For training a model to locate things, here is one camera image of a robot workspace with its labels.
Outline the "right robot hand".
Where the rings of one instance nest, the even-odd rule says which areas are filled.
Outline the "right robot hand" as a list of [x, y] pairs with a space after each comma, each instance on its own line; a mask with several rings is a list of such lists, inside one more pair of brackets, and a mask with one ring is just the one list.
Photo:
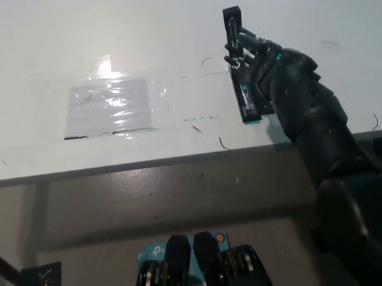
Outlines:
[[229, 54], [225, 61], [243, 123], [275, 112], [278, 100], [272, 97], [274, 86], [286, 87], [308, 79], [319, 81], [317, 64], [311, 57], [234, 25], [233, 22], [226, 27], [225, 48]]

